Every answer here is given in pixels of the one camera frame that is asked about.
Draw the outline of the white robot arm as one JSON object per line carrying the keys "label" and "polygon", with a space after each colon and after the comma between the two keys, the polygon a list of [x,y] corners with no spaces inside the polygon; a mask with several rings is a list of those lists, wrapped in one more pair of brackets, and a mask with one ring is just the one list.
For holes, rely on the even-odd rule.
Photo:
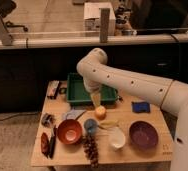
{"label": "white robot arm", "polygon": [[188,84],[159,76],[121,70],[107,65],[101,48],[92,49],[77,63],[87,92],[98,92],[101,85],[143,99],[178,118],[170,171],[188,171]]}

